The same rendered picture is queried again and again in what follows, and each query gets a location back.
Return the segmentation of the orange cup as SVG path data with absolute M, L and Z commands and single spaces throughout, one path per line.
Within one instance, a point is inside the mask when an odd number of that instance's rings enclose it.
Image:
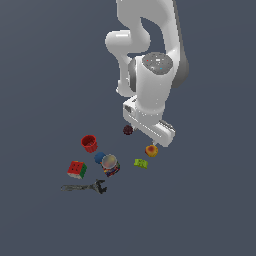
M 158 148 L 155 145 L 149 145 L 146 147 L 145 153 L 149 157 L 155 157 L 158 154 Z

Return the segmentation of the colourful printed can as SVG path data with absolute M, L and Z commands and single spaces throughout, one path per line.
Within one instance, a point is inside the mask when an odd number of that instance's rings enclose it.
M 101 162 L 102 169 L 107 177 L 113 176 L 120 170 L 120 164 L 114 155 L 106 155 Z

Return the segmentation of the red plastic cup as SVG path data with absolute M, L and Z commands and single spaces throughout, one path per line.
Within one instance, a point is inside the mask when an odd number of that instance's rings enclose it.
M 97 150 L 98 145 L 94 135 L 86 135 L 81 139 L 81 145 L 88 153 L 93 153 Z

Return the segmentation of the dark metal wrench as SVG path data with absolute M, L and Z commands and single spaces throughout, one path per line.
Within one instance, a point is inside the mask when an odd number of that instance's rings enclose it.
M 63 185 L 61 187 L 62 191 L 74 191 L 74 190 L 86 190 L 91 189 L 96 191 L 98 194 L 103 194 L 107 191 L 106 187 L 102 187 L 101 184 L 104 183 L 104 180 L 96 180 L 91 185 Z

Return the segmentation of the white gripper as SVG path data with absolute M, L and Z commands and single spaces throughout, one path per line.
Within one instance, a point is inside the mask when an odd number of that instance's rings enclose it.
M 176 131 L 171 124 L 164 120 L 159 120 L 154 125 L 148 125 L 145 121 L 139 121 L 136 117 L 135 103 L 137 96 L 133 96 L 123 103 L 123 117 L 129 122 L 133 129 L 140 130 L 152 139 L 154 145 L 160 144 L 168 147 L 176 135 Z

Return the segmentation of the Rubik's cube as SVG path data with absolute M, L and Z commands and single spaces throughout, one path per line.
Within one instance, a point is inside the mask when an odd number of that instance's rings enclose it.
M 72 161 L 67 171 L 67 174 L 73 178 L 83 179 L 86 170 L 87 170 L 87 166 L 85 165 L 84 162 Z

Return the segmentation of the small blue ball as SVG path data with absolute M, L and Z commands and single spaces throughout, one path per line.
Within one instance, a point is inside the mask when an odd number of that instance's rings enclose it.
M 94 156 L 94 160 L 97 164 L 100 164 L 102 162 L 103 157 L 105 156 L 105 154 L 103 152 L 98 152 L 95 156 Z

